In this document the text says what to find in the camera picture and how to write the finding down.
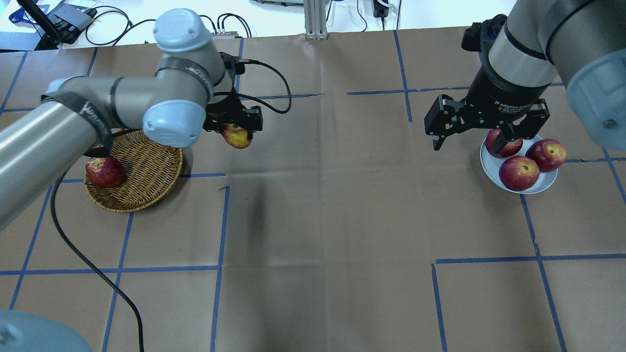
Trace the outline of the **black gripper near basket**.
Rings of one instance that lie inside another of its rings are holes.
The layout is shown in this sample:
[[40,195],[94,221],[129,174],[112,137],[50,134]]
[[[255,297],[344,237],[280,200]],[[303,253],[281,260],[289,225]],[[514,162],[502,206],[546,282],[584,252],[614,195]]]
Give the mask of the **black gripper near basket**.
[[221,133],[227,124],[234,124],[250,133],[263,130],[263,116],[260,106],[245,107],[237,95],[234,80],[246,73],[241,57],[220,52],[225,71],[231,83],[226,89],[218,91],[217,98],[210,98],[206,105],[203,129],[207,132]]

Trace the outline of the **black gripper near plate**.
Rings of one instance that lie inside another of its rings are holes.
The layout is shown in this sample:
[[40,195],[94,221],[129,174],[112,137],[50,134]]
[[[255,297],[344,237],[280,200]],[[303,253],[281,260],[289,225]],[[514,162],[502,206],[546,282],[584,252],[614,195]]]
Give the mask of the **black gripper near plate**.
[[512,154],[507,138],[532,139],[548,120],[550,112],[541,98],[547,88],[510,83],[482,66],[461,100],[438,95],[425,115],[425,134],[432,136],[432,148],[438,151],[452,134],[492,129],[491,154]]

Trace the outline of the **silver robot arm near plate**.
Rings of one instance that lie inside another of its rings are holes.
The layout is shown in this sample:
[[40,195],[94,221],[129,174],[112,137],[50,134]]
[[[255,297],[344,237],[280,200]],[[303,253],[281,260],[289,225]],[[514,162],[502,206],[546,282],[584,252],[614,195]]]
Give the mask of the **silver robot arm near plate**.
[[465,98],[441,94],[425,116],[434,150],[471,129],[500,129],[496,151],[534,138],[550,115],[541,95],[555,78],[592,142],[625,149],[623,0],[518,0],[509,15],[472,24],[461,47],[479,53],[481,67]]

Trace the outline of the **silver robot arm near basket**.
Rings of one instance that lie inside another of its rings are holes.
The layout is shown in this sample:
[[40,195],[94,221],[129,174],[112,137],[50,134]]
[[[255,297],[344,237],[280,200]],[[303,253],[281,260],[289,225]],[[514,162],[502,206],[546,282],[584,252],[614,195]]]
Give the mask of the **silver robot arm near basket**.
[[49,85],[36,109],[1,131],[0,218],[5,228],[81,156],[107,156],[113,129],[139,129],[186,148],[201,132],[234,124],[263,129],[234,87],[237,56],[217,51],[201,17],[186,8],[156,20],[162,58],[152,77],[76,76]]

